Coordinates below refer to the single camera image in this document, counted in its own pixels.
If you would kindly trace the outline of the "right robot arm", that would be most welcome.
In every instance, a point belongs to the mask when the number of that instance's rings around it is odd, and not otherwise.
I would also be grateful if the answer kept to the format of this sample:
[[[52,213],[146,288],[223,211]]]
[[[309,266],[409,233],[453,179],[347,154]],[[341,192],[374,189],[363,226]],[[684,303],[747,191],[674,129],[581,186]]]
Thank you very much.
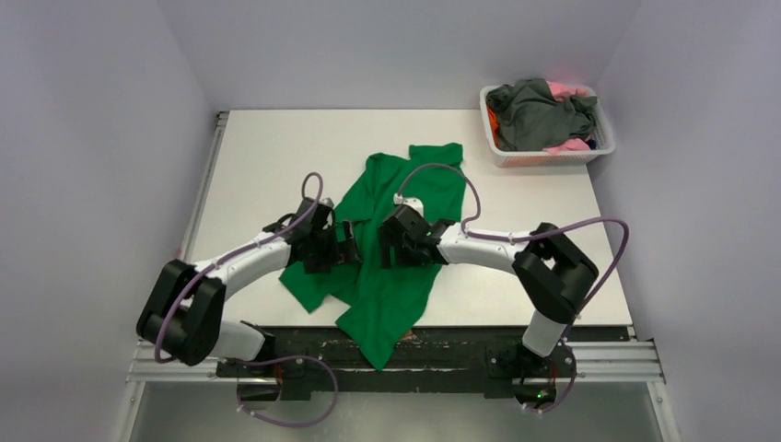
[[[409,204],[398,204],[378,228],[380,264],[470,264],[514,274],[534,307],[517,350],[519,367],[538,375],[574,323],[600,274],[596,264],[562,229],[541,223],[531,232],[465,229],[440,219],[430,223]]]

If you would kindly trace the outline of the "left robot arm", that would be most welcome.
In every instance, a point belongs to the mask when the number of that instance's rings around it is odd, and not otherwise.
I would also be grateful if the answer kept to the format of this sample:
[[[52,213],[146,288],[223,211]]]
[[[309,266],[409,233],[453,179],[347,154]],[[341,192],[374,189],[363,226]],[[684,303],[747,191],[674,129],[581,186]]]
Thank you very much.
[[[208,357],[239,360],[251,376],[274,367],[271,336],[247,321],[226,320],[226,302],[268,273],[299,264],[307,274],[362,261],[351,221],[335,219],[330,199],[306,197],[244,245],[221,257],[196,263],[167,262],[135,332],[155,346],[162,363],[196,366]]]

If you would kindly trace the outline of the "green t shirt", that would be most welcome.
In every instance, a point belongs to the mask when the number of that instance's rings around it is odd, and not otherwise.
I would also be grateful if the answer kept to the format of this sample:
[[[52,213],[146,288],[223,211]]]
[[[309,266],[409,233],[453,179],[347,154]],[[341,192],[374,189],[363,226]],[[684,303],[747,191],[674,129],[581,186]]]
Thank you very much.
[[[456,174],[463,160],[460,144],[412,145],[407,157],[369,156],[365,170],[335,207],[337,221],[353,224],[363,261],[307,274],[300,263],[287,267],[279,280],[308,312],[333,296],[348,305],[337,326],[359,346],[377,370],[385,367],[397,341],[420,320],[441,267],[382,268],[378,228],[392,211],[392,196],[401,191],[424,205],[425,220],[459,221],[466,184]]]

